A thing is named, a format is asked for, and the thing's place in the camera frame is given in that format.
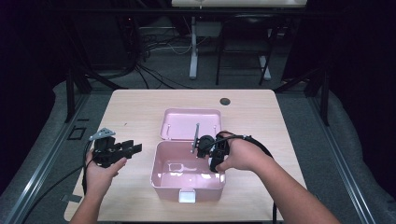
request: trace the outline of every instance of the black circle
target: black circle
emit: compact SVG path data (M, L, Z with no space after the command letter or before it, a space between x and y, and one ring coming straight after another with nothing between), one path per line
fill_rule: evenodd
M229 105L229 104L231 103L231 101L230 101L230 99L228 99L228 98L221 98L221 99L220 99L220 103L221 103L222 105Z

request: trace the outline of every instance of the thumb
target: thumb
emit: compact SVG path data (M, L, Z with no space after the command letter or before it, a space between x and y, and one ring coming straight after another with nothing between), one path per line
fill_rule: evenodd
M231 168L231 167L228 165L227 160L225 160L224 162L222 162L216 166L216 170L218 172L224 172L224 171L228 170L229 168Z
M117 172L125 165L126 161L127 161L126 158L123 157L119 161L108 167L107 169L110 169L111 173L114 173L114 175L116 175Z

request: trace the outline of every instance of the pink container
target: pink container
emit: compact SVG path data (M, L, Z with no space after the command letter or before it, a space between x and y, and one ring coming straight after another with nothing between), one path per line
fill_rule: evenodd
M151 185L161 199L195 203L218 201L225 185L225 174L209 170L208 158L191 153L195 131L198 138L215 137L221 130L221 115L214 109L170 108L165 111L161 141L155 153Z

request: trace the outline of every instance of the table surface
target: table surface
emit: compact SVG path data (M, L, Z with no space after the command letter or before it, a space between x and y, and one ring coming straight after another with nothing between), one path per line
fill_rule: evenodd
M231 103L222 105L221 98ZM114 91L99 129L116 133L116 143L134 140L143 151L120 170L103 200L102 221L256 221L271 220L273 200L249 171L226 171L226 185L216 202L175 203L160 200L150 184L156 146L167 108L211 108L221 113L222 129L252 135L305 187L276 96L269 90L122 90ZM82 173L73 194L83 196ZM78 203L70 202L70 220Z
M172 0L173 7L305 7L307 0Z

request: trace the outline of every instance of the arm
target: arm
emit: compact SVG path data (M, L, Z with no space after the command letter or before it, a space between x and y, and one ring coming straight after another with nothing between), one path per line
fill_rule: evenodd
M87 162L91 161L92 152L87 155ZM125 163L126 158L122 158L108 168L102 168L94 162L90 162L87 167L87 193L73 215L70 223L96 223L99 216L99 209L103 198L110 188L113 177L118 174Z
M228 143L230 156L216 169L223 172L235 168L255 173L267 188L287 223L339 223L314 195L259 147L242 139L229 139Z

